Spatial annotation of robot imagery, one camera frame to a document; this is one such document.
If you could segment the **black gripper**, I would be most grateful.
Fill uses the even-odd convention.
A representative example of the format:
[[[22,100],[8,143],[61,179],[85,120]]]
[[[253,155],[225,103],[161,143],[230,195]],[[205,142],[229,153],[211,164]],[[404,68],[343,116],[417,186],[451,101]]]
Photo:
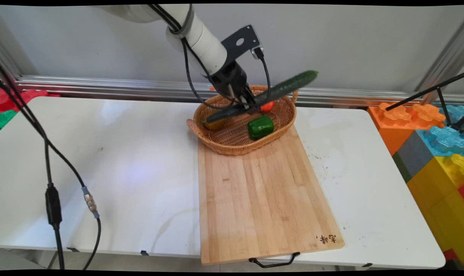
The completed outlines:
[[[255,95],[247,83],[247,74],[237,61],[222,66],[220,70],[211,75],[211,83],[216,91],[230,105],[242,105],[243,114],[258,112],[255,106]]]

